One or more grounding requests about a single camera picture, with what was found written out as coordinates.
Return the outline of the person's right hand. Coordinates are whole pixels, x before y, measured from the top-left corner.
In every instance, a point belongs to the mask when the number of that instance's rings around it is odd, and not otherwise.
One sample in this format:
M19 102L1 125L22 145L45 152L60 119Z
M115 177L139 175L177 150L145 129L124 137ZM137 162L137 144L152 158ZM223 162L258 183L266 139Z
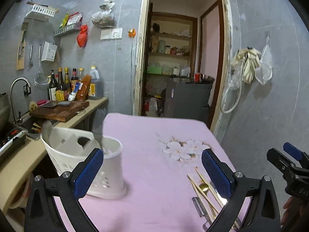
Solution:
M281 225L285 225L291 220L295 215L303 216L308 209L308 202L305 202L296 197L290 197L287 202L284 204L283 209L285 210L282 219Z

